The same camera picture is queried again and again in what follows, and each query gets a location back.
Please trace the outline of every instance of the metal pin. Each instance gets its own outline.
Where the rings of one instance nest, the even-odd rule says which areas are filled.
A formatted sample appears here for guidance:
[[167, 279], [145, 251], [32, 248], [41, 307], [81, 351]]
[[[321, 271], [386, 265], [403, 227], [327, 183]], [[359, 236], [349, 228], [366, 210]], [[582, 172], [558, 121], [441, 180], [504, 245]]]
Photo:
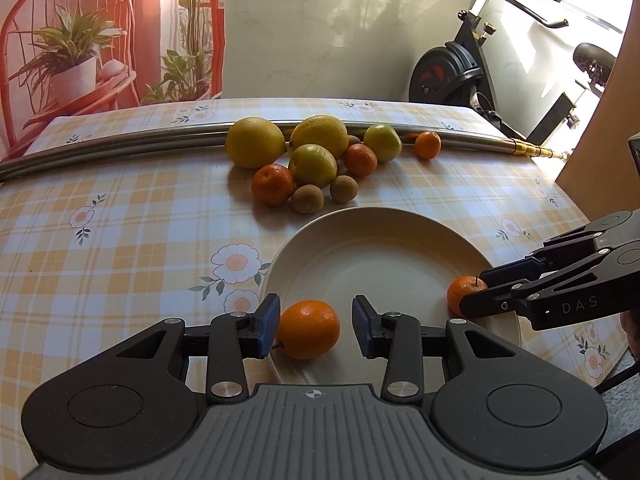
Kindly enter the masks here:
[[242, 393], [242, 386], [233, 381], [220, 381], [211, 387], [211, 393], [216, 397], [235, 397]]
[[408, 381], [396, 381], [386, 387], [386, 390], [394, 397], [411, 397], [418, 393], [418, 386]]

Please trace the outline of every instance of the green fruit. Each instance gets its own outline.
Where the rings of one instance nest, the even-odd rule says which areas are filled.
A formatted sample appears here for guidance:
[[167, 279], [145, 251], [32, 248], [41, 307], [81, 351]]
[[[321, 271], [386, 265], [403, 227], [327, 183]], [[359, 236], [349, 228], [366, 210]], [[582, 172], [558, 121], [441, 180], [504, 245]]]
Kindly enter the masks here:
[[286, 153], [287, 143], [279, 127], [267, 119], [245, 117], [226, 134], [226, 154], [236, 166], [256, 170], [273, 164]]
[[293, 149], [304, 144], [317, 144], [338, 159], [344, 155], [349, 139], [344, 123], [331, 115], [314, 115], [295, 127], [289, 144]]
[[388, 124], [370, 126], [364, 133], [363, 142], [376, 154], [378, 162], [389, 162], [400, 155], [402, 141]]
[[356, 198], [358, 183], [350, 176], [341, 175], [331, 183], [329, 193], [338, 204], [346, 204]]
[[299, 186], [313, 184], [319, 188], [335, 180], [338, 166], [334, 156], [317, 144], [304, 144], [291, 153], [289, 171]]
[[307, 184], [299, 187], [291, 197], [291, 207], [303, 215], [318, 213], [324, 206], [324, 194], [318, 186]]

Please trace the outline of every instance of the plate rim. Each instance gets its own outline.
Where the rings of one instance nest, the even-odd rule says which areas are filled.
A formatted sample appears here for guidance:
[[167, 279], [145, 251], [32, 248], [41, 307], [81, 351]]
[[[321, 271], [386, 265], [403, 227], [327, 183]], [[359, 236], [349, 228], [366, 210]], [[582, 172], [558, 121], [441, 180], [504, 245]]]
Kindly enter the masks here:
[[[439, 222], [436, 219], [430, 218], [428, 216], [425, 216], [421, 213], [417, 213], [415, 211], [410, 211], [407, 209], [402, 209], [399, 207], [386, 207], [386, 206], [381, 206], [381, 205], [366, 205], [366, 206], [350, 206], [350, 207], [345, 207], [342, 209], [337, 209], [336, 211], [331, 211], [327, 214], [324, 215], [320, 215], [318, 218], [314, 218], [311, 222], [303, 225], [300, 229], [298, 229], [295, 233], [293, 233], [288, 239], [287, 241], [285, 241], [282, 246], [278, 249], [278, 251], [276, 252], [275, 256], [271, 259], [271, 265], [269, 266], [269, 270], [267, 270], [267, 273], [264, 275], [264, 280], [262, 282], [262, 286], [260, 288], [260, 302], [262, 302], [262, 300], [264, 300], [265, 296], [266, 296], [266, 290], [267, 290], [267, 284], [269, 283], [269, 278], [271, 275], [271, 269], [273, 269], [273, 263], [278, 259], [278, 257], [280, 256], [280, 254], [282, 253], [282, 251], [284, 251], [284, 249], [293, 241], [293, 239], [302, 231], [306, 230], [307, 228], [311, 228], [314, 224], [316, 224], [317, 222], [324, 220], [327, 217], [330, 216], [336, 216], [339, 214], [344, 214], [347, 211], [350, 210], [356, 210], [356, 209], [369, 209], [369, 210], [393, 210], [393, 211], [398, 211], [398, 212], [402, 212], [402, 213], [408, 213], [414, 216], [418, 216], [421, 217], [423, 219], [427, 219], [430, 220], [431, 222], [435, 222], [436, 224], [439, 224], [441, 227], [445, 228], [448, 231], [451, 231], [455, 236], [461, 237], [465, 242], [467, 242], [468, 244], [470, 244], [483, 258], [484, 260], [487, 262], [487, 264], [490, 266], [491, 262], [489, 261], [489, 259], [484, 255], [484, 253], [478, 248], [476, 247], [475, 244], [473, 244], [471, 241], [467, 240], [466, 237], [464, 237], [462, 234], [460, 234], [459, 232], [453, 230], [451, 227], [447, 226], [446, 224], [443, 224], [443, 222]], [[518, 325], [518, 346], [522, 347], [522, 330], [520, 329], [520, 322], [519, 322], [519, 318], [517, 316], [517, 314], [515, 312], [511, 312], [510, 314], [513, 314], [515, 316], [515, 322]], [[274, 377], [276, 378], [276, 380], [279, 383], [283, 383], [283, 377], [280, 374], [280, 372], [278, 371], [277, 366], [275, 365], [273, 358], [271, 357], [271, 353], [269, 353], [267, 355], [267, 357], [265, 357], [265, 361], [267, 361], [267, 364], [269, 365], [269, 368], [271, 369], [271, 372], [273, 373]]]

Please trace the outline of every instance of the checkered pattern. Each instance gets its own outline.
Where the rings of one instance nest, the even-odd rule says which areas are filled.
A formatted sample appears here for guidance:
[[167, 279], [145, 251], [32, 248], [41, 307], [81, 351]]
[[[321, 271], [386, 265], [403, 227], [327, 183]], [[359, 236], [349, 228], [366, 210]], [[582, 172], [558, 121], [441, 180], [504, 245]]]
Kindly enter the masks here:
[[[178, 123], [250, 115], [296, 120], [315, 113], [499, 135], [465, 108], [220, 100], [59, 118], [31, 151]], [[255, 205], [250, 178], [231, 167], [221, 148], [212, 148], [2, 186], [0, 476], [23, 476], [34, 466], [20, 409], [43, 381], [158, 320], [208, 324], [223, 312], [255, 308], [266, 264], [313, 216]], [[362, 180], [355, 205], [433, 218], [463, 235], [492, 265], [521, 258], [586, 220], [529, 159], [453, 150], [429, 163], [405, 150]], [[339, 207], [328, 201], [322, 214]], [[543, 333], [523, 320], [522, 334], [527, 349], [591, 384], [626, 348], [615, 318]], [[264, 362], [246, 368], [251, 382], [273, 379]], [[202, 391], [204, 374], [203, 359], [194, 359], [188, 385]]]

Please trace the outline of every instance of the green plant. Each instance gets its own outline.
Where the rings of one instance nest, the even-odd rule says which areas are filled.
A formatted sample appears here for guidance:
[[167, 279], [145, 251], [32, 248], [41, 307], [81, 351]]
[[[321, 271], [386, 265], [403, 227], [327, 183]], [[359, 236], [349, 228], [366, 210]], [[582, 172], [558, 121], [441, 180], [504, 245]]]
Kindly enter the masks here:
[[185, 10], [180, 17], [180, 36], [186, 54], [166, 51], [162, 56], [164, 77], [159, 84], [146, 86], [143, 103], [194, 101], [209, 90], [211, 24], [201, 3], [202, 0], [178, 0]]
[[41, 51], [28, 61], [12, 78], [24, 75], [20, 86], [31, 81], [30, 93], [52, 75], [85, 62], [91, 56], [100, 57], [100, 50], [111, 48], [111, 38], [122, 36], [125, 31], [116, 28], [104, 17], [104, 10], [70, 14], [64, 7], [56, 6], [60, 28], [42, 27], [32, 30], [38, 41], [31, 43]]

